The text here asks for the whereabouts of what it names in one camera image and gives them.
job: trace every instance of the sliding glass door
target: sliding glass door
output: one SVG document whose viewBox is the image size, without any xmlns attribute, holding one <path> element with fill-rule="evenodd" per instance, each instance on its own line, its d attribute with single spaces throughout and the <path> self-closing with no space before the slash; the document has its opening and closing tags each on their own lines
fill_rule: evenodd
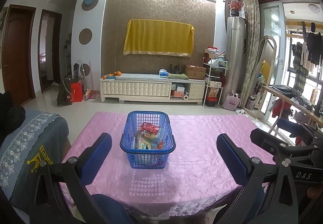
<svg viewBox="0 0 323 224">
<path fill-rule="evenodd" d="M 277 44 L 276 56 L 272 77 L 268 84 L 281 84 L 284 72 L 285 59 L 285 13 L 282 2 L 272 2 L 260 5 L 260 37 L 270 35 Z M 271 103 L 275 97 L 266 93 L 264 104 L 261 108 L 260 117 L 267 121 L 270 115 Z"/>
</svg>

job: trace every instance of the blue plastic basket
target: blue plastic basket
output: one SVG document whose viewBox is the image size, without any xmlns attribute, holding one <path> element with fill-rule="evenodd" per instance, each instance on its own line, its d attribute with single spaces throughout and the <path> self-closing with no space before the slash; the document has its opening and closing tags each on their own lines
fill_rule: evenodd
<svg viewBox="0 0 323 224">
<path fill-rule="evenodd" d="M 139 127 L 148 122 L 164 128 L 163 147 L 160 150 L 134 149 L 135 135 Z M 167 114 L 158 111 L 132 111 L 128 114 L 120 141 L 121 149 L 127 154 L 130 166 L 134 169 L 163 169 L 168 156 L 175 150 L 171 124 Z"/>
</svg>

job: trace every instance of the pink bag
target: pink bag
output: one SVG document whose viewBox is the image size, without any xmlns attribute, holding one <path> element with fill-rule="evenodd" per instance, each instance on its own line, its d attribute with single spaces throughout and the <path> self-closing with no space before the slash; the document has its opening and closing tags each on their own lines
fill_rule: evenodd
<svg viewBox="0 0 323 224">
<path fill-rule="evenodd" d="M 240 98 L 237 93 L 232 91 L 232 94 L 227 95 L 222 107 L 227 110 L 235 111 L 240 103 Z"/>
</svg>

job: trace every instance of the tile floor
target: tile floor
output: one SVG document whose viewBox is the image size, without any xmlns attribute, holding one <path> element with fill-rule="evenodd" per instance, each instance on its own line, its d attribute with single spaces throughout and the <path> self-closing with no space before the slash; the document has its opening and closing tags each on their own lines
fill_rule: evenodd
<svg viewBox="0 0 323 224">
<path fill-rule="evenodd" d="M 107 111 L 115 113 L 129 113 L 133 110 L 151 110 L 162 111 L 168 115 L 233 115 L 235 112 L 228 111 L 223 108 L 217 107 L 204 107 L 194 104 L 172 104 L 167 103 L 149 103 L 149 102 L 125 102 L 119 103 L 117 99 L 106 99 L 101 103 L 100 96 L 96 99 L 89 99 L 79 103 L 73 103 L 69 106 L 57 107 L 58 87 L 51 86 L 44 94 L 31 100 L 24 105 L 25 108 L 36 109 L 40 111 L 46 111 L 56 113 L 67 120 L 69 127 L 69 140 L 71 144 L 74 143 L 82 129 L 86 126 L 88 121 L 92 118 L 97 111 Z M 259 120 L 249 116 L 249 119 L 255 123 L 260 129 L 268 131 L 269 127 L 265 126 Z M 177 218 L 169 220 L 161 220 L 157 218 L 141 218 L 142 224 L 191 224 L 191 223 L 213 223 L 214 217 L 217 213 L 217 209 L 203 214 L 200 216 Z"/>
</svg>

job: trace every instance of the metal screw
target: metal screw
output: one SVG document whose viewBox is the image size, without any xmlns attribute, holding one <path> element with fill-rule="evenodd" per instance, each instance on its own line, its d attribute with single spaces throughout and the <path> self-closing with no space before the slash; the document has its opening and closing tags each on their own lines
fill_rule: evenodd
<svg viewBox="0 0 323 224">
<path fill-rule="evenodd" d="M 42 160 L 42 161 L 40 162 L 40 164 L 39 164 L 39 165 L 40 165 L 41 167 L 44 167 L 44 166 L 46 166 L 46 164 L 47 164 L 47 162 L 46 162 L 46 161 L 44 161 L 44 160 Z"/>
<path fill-rule="evenodd" d="M 284 161 L 282 161 L 282 165 L 284 167 L 288 167 L 290 163 L 292 163 L 292 161 L 289 158 L 286 158 Z"/>
<path fill-rule="evenodd" d="M 260 159 L 256 156 L 254 156 L 253 158 L 251 158 L 251 161 L 255 164 L 259 164 L 260 163 Z"/>
<path fill-rule="evenodd" d="M 286 161 L 283 161 L 283 162 L 282 162 L 282 165 L 283 165 L 284 167 L 288 167 L 289 163 L 288 163 L 288 162 L 286 162 Z"/>
<path fill-rule="evenodd" d="M 78 160 L 78 158 L 76 156 L 71 156 L 68 159 L 68 162 L 71 163 L 71 164 L 74 164 L 77 160 Z"/>
</svg>

